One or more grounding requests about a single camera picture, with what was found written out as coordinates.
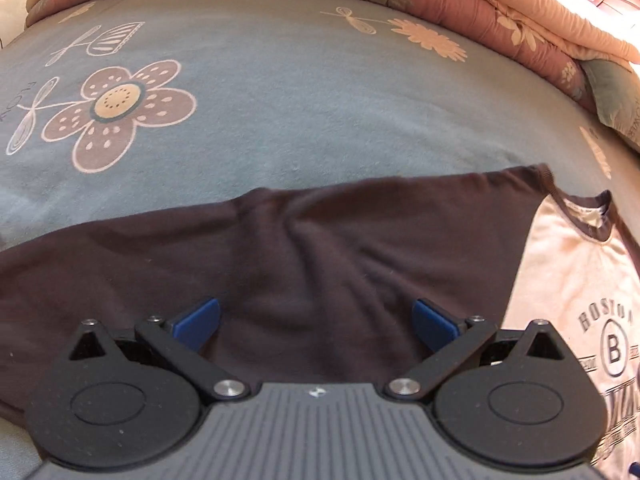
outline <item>silver screw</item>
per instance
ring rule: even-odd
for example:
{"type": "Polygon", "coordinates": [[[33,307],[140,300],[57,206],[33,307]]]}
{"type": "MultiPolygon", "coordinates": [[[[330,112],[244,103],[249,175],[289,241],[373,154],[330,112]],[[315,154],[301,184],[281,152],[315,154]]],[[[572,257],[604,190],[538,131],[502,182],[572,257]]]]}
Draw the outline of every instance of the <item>silver screw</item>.
{"type": "Polygon", "coordinates": [[[213,387],[213,391],[221,397],[237,397],[244,394],[244,390],[244,384],[234,379],[225,379],[213,387]]]}
{"type": "Polygon", "coordinates": [[[415,395],[420,391],[420,383],[413,379],[402,377],[391,381],[389,389],[396,395],[415,395]]]}

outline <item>blue object at edge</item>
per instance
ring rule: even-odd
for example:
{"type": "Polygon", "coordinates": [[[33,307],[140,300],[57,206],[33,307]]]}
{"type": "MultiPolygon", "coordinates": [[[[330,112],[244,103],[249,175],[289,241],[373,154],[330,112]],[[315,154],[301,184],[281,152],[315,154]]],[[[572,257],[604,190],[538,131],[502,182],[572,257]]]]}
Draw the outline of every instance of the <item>blue object at edge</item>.
{"type": "Polygon", "coordinates": [[[460,336],[460,330],[454,323],[441,316],[422,301],[414,303],[412,322],[420,341],[433,352],[437,352],[460,336]]]}
{"type": "Polygon", "coordinates": [[[187,348],[197,352],[215,333],[219,325],[220,305],[218,300],[209,300],[174,323],[171,335],[187,348]]]}

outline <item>brown flower with white dots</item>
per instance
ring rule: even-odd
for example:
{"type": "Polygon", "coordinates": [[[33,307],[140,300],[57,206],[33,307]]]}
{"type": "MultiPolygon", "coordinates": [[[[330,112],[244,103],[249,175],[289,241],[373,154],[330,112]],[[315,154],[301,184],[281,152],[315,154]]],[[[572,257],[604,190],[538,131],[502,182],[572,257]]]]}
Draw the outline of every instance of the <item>brown flower with white dots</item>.
{"type": "Polygon", "coordinates": [[[44,127],[47,142],[80,132],[72,160],[83,173],[98,173],[113,166],[129,149],[138,126],[171,126],[190,117],[196,99],[177,88],[162,88],[180,72],[173,59],[157,61],[134,75],[121,66],[91,74],[80,93],[86,101],[68,106],[44,127]]]}

